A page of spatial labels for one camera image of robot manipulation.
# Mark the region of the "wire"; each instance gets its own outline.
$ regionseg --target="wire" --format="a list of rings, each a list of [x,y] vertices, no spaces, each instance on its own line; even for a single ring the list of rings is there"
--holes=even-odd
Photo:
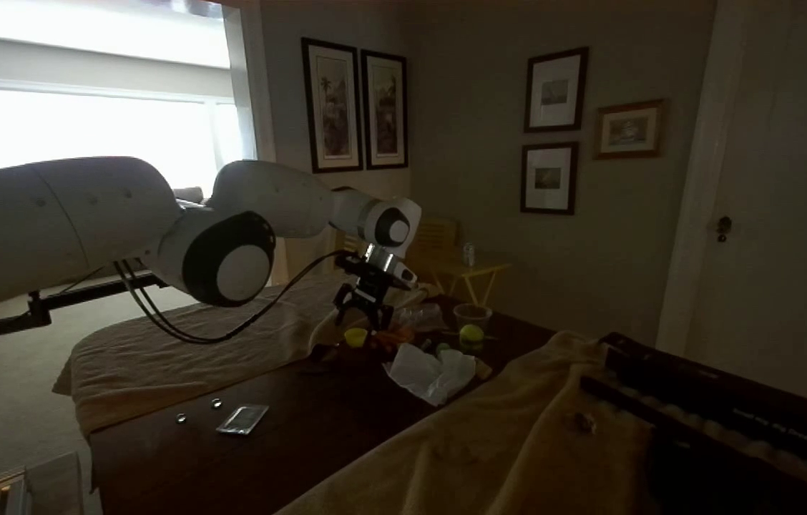
[[[236,329],[223,332],[223,334],[189,334],[183,329],[177,329],[158,307],[154,300],[150,297],[150,292],[144,286],[133,286],[134,280],[134,272],[127,260],[116,264],[124,286],[130,289],[130,294],[134,297],[134,304],[144,309],[144,316],[167,334],[171,334],[174,340],[183,340],[183,343],[223,343],[223,340],[233,340],[237,332],[249,329],[253,323],[259,323],[270,309],[276,309],[284,294],[289,294],[294,289],[299,280],[304,280],[312,269],[319,269],[324,260],[336,259],[340,253],[327,253],[320,259],[314,259],[306,269],[300,269],[260,312],[254,312],[249,322],[237,323]]]

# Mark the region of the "white robotic arm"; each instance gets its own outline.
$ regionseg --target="white robotic arm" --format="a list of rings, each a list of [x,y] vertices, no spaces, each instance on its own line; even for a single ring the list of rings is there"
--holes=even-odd
[[[133,157],[30,164],[0,169],[0,300],[144,260],[204,304],[244,304],[270,277],[276,239],[324,226],[390,249],[375,266],[412,284],[402,259],[417,217],[412,200],[329,191],[260,160],[230,164],[206,204],[177,204],[161,173]]]

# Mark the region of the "picture frame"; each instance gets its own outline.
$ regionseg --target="picture frame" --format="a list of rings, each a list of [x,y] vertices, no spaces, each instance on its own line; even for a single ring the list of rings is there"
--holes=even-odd
[[[362,169],[359,53],[327,40],[300,40],[310,143],[314,173]]]
[[[520,213],[575,213],[579,143],[525,146]]]
[[[528,133],[581,128],[586,54],[581,47],[528,64]]]
[[[363,53],[367,167],[407,167],[407,61]]]
[[[598,110],[596,157],[656,157],[665,143],[665,101],[638,101]]]

